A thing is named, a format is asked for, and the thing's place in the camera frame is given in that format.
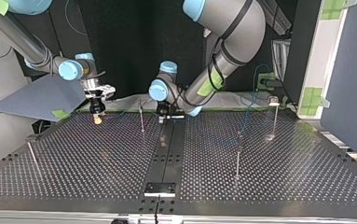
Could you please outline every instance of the metal rod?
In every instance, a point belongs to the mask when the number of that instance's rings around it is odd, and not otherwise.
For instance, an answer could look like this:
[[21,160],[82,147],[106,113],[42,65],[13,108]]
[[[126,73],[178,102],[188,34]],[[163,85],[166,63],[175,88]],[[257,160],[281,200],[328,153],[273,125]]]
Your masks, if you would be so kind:
[[141,105],[141,101],[138,104],[138,110],[140,111],[140,119],[141,119],[141,132],[145,132],[144,128],[144,118],[143,118],[143,107]]
[[273,126],[273,135],[275,136],[276,126],[277,126],[277,117],[278,117],[278,106],[276,106],[276,115],[274,117],[274,126]]
[[33,150],[33,147],[31,146],[31,143],[27,143],[27,146],[29,147],[30,149],[30,153],[31,153],[31,156],[33,157],[33,160],[34,160],[34,164],[35,164],[35,167],[39,173],[39,176],[42,178],[42,175],[41,175],[41,169],[39,169],[39,165],[38,165],[38,160],[36,159],[36,156],[35,156],[35,153],[34,153],[34,150]]
[[240,154],[241,152],[237,152],[237,164],[236,164],[236,179],[240,179]]
[[10,12],[0,15],[0,33],[9,44],[30,63],[42,63],[42,44]]

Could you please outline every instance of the gray panel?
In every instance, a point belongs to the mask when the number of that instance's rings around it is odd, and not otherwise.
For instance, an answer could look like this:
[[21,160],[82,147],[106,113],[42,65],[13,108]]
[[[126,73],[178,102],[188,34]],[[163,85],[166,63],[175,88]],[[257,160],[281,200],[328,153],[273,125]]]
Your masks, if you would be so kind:
[[33,143],[39,171],[28,148],[1,161],[0,209],[138,212],[162,127],[154,115],[144,124],[142,133],[137,114],[108,115],[101,126],[73,116]]
[[79,81],[66,81],[60,76],[44,76],[0,101],[0,112],[59,121],[52,111],[72,113],[85,100]]
[[349,9],[326,98],[322,126],[357,152],[357,5]]

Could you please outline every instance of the black curtain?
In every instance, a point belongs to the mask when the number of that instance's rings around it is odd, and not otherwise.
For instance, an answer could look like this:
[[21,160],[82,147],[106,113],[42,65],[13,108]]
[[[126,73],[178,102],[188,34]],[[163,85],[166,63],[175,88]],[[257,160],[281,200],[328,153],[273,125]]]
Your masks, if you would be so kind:
[[184,0],[79,0],[102,82],[116,98],[147,92],[162,61],[179,66],[190,84],[203,68],[203,29],[182,10]]

